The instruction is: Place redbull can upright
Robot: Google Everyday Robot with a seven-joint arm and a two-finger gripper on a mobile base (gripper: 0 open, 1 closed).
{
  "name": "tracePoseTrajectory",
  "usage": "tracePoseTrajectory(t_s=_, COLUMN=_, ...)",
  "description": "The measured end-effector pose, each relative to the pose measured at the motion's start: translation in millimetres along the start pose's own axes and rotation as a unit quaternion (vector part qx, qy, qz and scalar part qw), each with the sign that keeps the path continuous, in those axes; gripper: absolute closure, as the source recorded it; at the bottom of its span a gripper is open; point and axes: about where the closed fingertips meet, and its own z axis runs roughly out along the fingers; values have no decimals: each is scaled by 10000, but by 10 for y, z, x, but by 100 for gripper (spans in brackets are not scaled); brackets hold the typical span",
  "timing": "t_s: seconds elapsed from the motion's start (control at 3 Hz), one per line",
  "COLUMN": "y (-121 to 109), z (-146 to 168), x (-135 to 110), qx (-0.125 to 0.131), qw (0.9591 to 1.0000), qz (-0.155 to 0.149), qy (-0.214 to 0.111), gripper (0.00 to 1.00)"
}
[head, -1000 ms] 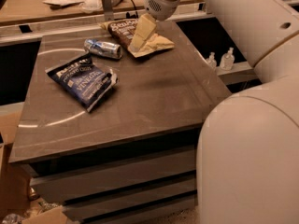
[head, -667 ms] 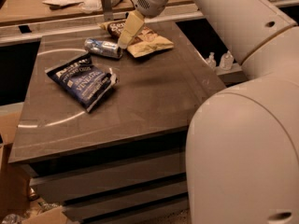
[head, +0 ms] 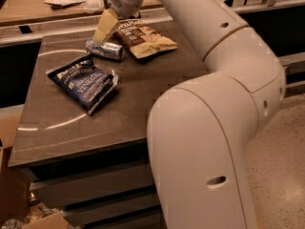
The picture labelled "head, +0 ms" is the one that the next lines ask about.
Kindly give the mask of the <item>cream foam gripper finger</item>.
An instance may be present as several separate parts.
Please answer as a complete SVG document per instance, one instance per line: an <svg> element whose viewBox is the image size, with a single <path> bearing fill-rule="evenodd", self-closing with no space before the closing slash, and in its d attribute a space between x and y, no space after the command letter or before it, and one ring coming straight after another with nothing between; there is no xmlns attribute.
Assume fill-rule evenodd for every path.
<svg viewBox="0 0 305 229"><path fill-rule="evenodd" d="M117 26L118 15L112 9L104 10L92 37L93 43L101 45L107 41L116 31Z"/></svg>

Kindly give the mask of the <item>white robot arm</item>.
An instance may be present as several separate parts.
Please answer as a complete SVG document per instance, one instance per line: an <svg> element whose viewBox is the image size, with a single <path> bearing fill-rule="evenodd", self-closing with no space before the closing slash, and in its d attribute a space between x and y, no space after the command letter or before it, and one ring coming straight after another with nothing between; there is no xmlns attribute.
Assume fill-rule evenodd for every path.
<svg viewBox="0 0 305 229"><path fill-rule="evenodd" d="M209 70L167 90L150 112L150 163L167 228L258 229L244 152L280 108L284 69L221 0L159 1ZM143 0L107 2L127 18Z"/></svg>

